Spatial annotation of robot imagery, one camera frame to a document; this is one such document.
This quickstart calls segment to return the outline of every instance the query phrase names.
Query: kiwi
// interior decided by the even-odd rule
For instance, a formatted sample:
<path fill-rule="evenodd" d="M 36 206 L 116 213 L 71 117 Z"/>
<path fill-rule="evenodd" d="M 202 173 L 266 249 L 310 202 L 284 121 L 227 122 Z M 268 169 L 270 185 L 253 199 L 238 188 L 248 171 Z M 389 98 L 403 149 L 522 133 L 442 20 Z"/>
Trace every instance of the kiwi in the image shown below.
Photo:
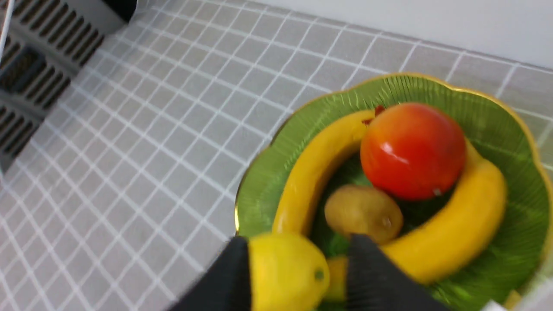
<path fill-rule="evenodd" d="M 336 233 L 368 235 L 375 243 L 393 240 L 403 226 L 403 215 L 385 192 L 370 186 L 345 185 L 325 205 L 325 218 Z"/>

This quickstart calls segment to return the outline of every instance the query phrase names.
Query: banana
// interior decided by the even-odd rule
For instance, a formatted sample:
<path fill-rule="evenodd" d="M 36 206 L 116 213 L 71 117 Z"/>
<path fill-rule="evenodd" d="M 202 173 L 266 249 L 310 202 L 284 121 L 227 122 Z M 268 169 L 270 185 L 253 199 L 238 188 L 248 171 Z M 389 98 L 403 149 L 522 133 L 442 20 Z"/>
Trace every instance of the banana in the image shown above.
<path fill-rule="evenodd" d="M 467 141 L 467 162 L 450 201 L 434 217 L 380 249 L 405 274 L 420 284 L 443 279 L 475 259 L 499 229 L 507 203 L 501 171 L 482 158 Z M 327 300 L 344 300 L 347 259 L 332 266 Z"/>
<path fill-rule="evenodd" d="M 273 222 L 273 232 L 309 236 L 322 191 L 338 167 L 359 152 L 374 111 L 364 110 L 342 117 L 323 129 L 305 147 L 292 168 Z"/>
<path fill-rule="evenodd" d="M 280 198 L 273 232 L 308 236 L 324 187 L 336 169 L 358 152 L 365 120 L 374 111 L 344 116 L 323 129 L 304 149 L 292 168 Z M 456 272 L 477 257 L 499 228 L 507 202 L 501 171 L 482 158 L 467 140 L 467 160 L 456 189 L 432 219 L 409 234 L 381 247 L 401 270 L 421 284 Z M 345 295 L 347 259 L 332 258 L 329 300 Z"/>

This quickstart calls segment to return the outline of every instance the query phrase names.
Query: green plate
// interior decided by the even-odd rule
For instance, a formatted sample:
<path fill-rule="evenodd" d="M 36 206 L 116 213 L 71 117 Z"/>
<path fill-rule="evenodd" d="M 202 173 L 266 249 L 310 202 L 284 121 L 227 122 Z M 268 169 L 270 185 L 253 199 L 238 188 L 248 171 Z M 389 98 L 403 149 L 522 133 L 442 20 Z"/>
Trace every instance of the green plate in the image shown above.
<path fill-rule="evenodd" d="M 427 290 L 453 310 L 476 311 L 490 299 L 503 303 L 512 290 L 532 287 L 550 269 L 546 266 L 536 273 L 544 245 L 549 244 L 551 186 L 528 128 L 492 97 L 418 74 L 371 79 L 351 90 L 315 99 L 293 114 L 242 179 L 236 199 L 239 234 L 252 237 L 271 230 L 295 161 L 322 129 L 349 113 L 402 102 L 424 102 L 453 117 L 480 154 L 502 171 L 509 187 L 507 213 L 492 243 L 469 266 Z M 310 238 L 327 257 L 343 254 L 348 247 L 343 237 L 328 228 L 322 212 L 329 194 L 343 184 L 370 184 L 358 155 L 334 174 L 315 217 Z M 399 202 L 405 217 L 403 233 L 432 217 L 447 199 L 448 195 L 418 203 Z M 322 303 L 317 310 L 342 311 L 344 306 Z"/>

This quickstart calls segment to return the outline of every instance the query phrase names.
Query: yellow lemon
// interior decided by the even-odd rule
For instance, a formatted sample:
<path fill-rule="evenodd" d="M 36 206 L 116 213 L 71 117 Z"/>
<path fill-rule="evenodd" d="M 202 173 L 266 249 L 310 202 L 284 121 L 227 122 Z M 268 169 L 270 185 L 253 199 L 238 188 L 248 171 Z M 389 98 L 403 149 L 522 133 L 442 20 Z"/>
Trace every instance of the yellow lemon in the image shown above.
<path fill-rule="evenodd" d="M 305 236 L 262 234 L 249 240 L 252 311 L 310 311 L 328 290 L 325 256 Z"/>

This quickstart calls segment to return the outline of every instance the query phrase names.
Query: countertop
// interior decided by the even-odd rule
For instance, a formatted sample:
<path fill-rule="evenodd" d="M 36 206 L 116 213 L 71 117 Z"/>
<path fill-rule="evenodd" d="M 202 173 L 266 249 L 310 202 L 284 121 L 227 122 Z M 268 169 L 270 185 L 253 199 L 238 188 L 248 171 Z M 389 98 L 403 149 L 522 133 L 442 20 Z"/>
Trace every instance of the countertop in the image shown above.
<path fill-rule="evenodd" d="M 423 72 L 514 107 L 553 168 L 553 74 L 241 0 L 157 1 L 0 180 L 0 310 L 162 310 L 234 234 L 244 170 L 310 99 Z"/>

